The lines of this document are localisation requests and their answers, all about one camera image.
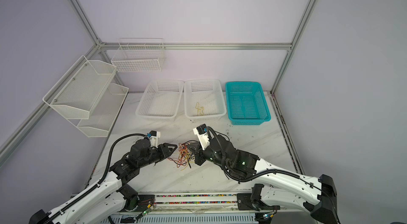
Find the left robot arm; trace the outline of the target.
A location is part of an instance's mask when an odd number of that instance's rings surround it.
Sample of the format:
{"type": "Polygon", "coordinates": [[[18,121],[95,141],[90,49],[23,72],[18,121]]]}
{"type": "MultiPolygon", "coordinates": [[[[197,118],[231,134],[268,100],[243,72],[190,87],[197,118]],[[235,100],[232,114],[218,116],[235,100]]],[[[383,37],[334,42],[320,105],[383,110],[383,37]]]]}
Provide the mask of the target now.
{"type": "Polygon", "coordinates": [[[121,159],[112,163],[113,148],[110,148],[106,168],[102,177],[82,192],[51,211],[34,213],[31,224],[77,224],[84,223],[82,217],[93,213],[93,220],[102,220],[122,209],[138,207],[138,192],[129,182],[140,170],[169,158],[177,149],[171,143],[158,143],[159,132],[136,134],[139,138],[121,159]]]}

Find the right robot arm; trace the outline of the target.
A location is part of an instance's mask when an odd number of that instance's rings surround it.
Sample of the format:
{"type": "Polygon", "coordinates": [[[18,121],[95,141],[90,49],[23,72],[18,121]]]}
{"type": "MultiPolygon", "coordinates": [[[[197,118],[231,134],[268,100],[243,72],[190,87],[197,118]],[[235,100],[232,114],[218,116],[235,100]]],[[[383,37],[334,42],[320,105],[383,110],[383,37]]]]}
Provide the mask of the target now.
{"type": "Polygon", "coordinates": [[[205,124],[193,132],[199,141],[187,148],[194,155],[195,163],[200,166],[209,161],[239,184],[254,181],[251,202],[255,209],[262,210],[266,206],[261,191],[269,184],[297,196],[301,200],[300,209],[308,211],[313,219],[323,224],[340,223],[332,177],[306,176],[280,168],[255,154],[236,149],[223,134],[205,124]]]}

